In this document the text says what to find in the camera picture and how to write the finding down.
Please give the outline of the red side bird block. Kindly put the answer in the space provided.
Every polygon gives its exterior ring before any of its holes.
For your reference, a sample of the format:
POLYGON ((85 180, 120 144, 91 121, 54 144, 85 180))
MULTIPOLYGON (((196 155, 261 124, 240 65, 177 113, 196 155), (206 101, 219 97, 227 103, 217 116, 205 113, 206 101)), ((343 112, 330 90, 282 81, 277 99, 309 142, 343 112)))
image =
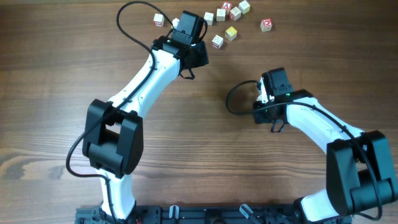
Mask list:
POLYGON ((212 46, 216 49, 220 49, 223 45, 223 42, 224 42, 224 39, 219 35, 215 35, 211 41, 212 46))

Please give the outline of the yellow K letter block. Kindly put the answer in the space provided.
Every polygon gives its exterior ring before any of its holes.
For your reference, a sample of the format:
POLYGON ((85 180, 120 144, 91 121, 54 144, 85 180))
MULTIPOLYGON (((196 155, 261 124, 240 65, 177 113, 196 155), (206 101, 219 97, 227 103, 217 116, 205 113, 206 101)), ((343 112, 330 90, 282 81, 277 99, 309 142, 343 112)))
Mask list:
POLYGON ((232 41, 237 37, 237 34, 238 34, 237 30, 233 26, 231 26, 228 29, 226 29, 225 37, 229 41, 232 41))

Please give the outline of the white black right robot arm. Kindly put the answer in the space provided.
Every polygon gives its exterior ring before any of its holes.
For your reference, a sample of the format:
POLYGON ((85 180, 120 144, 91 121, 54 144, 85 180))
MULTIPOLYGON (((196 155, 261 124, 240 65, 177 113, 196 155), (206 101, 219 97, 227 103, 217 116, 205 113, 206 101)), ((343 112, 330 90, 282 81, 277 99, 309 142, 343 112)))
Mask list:
POLYGON ((326 154, 326 187, 296 203, 304 223, 352 215, 379 220, 382 207, 397 201, 397 177, 388 140, 365 132, 326 110, 306 90, 280 94, 262 90, 253 105, 257 123, 289 124, 326 154))

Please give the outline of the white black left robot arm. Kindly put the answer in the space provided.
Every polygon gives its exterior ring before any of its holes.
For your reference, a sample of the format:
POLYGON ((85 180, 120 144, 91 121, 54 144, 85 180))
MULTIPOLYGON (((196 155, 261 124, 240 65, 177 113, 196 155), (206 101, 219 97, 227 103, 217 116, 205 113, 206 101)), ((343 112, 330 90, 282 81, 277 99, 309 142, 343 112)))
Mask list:
POLYGON ((143 121, 164 89, 183 70, 208 64, 205 42, 166 36, 156 39, 144 66, 108 101, 88 107, 82 154, 101 178, 103 202, 94 223, 132 223, 136 200, 132 172, 143 150, 143 121))

